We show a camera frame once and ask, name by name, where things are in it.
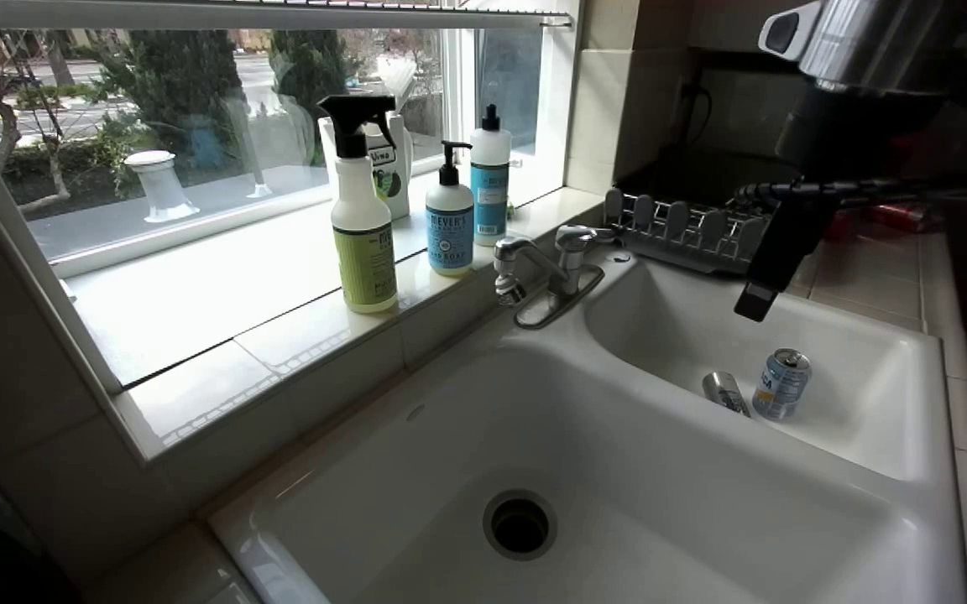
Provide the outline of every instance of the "sink drain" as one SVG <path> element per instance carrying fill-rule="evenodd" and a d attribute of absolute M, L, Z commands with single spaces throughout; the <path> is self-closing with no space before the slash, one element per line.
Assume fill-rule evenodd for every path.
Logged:
<path fill-rule="evenodd" d="M 486 503 L 485 532 L 498 554 L 532 561 L 554 544 L 554 518 L 541 497 L 507 488 Z"/>

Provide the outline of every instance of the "dish rack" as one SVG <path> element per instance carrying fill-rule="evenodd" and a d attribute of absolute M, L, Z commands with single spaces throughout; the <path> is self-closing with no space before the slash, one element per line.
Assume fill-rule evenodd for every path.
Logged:
<path fill-rule="evenodd" d="M 635 254 L 712 276 L 747 276 L 769 214 L 608 191 L 608 228 Z"/>

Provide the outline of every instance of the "sink basin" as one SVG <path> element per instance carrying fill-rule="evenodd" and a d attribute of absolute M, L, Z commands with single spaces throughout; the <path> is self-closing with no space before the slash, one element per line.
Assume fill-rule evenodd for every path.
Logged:
<path fill-rule="evenodd" d="M 617 358 L 702 393 L 712 370 L 754 398 L 776 350 L 799 350 L 814 379 L 791 424 L 766 424 L 895 480 L 951 466 L 938 337 L 779 294 L 766 321 L 731 312 L 740 284 L 635 263 L 585 310 L 587 333 Z"/>
<path fill-rule="evenodd" d="M 577 324 L 489 321 L 214 532 L 271 604 L 963 599 L 955 505 L 572 344 Z"/>

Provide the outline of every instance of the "green label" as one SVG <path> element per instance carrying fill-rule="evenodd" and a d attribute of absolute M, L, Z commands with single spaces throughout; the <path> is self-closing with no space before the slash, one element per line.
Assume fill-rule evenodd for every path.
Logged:
<path fill-rule="evenodd" d="M 341 276 L 351 306 L 381 306 L 398 294 L 389 228 L 341 231 Z"/>

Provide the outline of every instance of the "pump dispenser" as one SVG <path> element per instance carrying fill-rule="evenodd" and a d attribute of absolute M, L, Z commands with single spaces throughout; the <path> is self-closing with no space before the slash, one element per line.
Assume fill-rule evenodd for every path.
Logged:
<path fill-rule="evenodd" d="M 426 193 L 426 257 L 451 278 L 473 265 L 473 193 L 458 176 L 458 146 L 473 144 L 445 139 L 439 188 Z"/>
<path fill-rule="evenodd" d="M 511 134 L 495 105 L 486 105 L 486 113 L 473 129 L 470 188 L 478 203 L 478 244 L 495 247 L 495 242 L 507 236 L 511 211 Z"/>
<path fill-rule="evenodd" d="M 362 123 L 376 123 L 392 144 L 382 113 L 392 96 L 325 96 L 318 105 L 335 128 L 334 231 L 341 247 L 343 297 L 352 312 L 386 312 L 398 303 L 389 208 L 376 197 Z"/>

